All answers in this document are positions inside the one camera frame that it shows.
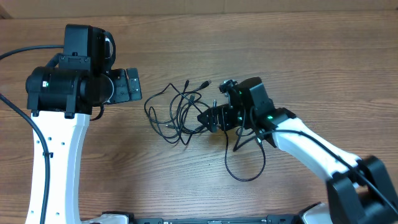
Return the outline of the black USB cable long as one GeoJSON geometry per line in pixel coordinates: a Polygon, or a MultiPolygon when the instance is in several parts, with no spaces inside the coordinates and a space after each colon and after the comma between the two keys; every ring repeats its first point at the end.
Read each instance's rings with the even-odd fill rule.
{"type": "Polygon", "coordinates": [[[226,147],[224,152],[224,166],[227,173],[239,182],[251,182],[258,179],[266,168],[266,152],[263,143],[251,136],[243,139],[247,134],[239,133],[232,146],[229,143],[229,136],[226,136],[226,147]]]}

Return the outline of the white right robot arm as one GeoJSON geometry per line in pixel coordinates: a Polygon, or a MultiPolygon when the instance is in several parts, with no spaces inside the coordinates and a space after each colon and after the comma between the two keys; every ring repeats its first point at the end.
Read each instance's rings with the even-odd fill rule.
{"type": "Polygon", "coordinates": [[[198,121],[212,133],[251,129],[257,142],[299,160],[324,181],[328,203],[316,203],[293,217],[292,223],[394,223],[397,193],[383,162],[346,152],[311,131],[287,108],[276,108],[259,77],[219,86],[228,103],[213,105],[198,121]]]}

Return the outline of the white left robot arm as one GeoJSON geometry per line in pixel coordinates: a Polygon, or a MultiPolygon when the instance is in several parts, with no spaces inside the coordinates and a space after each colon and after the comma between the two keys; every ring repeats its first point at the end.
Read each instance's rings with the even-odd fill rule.
{"type": "Polygon", "coordinates": [[[115,60],[109,32],[69,24],[63,51],[28,76],[35,128],[27,223],[80,223],[81,152],[93,108],[142,98],[137,69],[115,69],[115,60]]]}

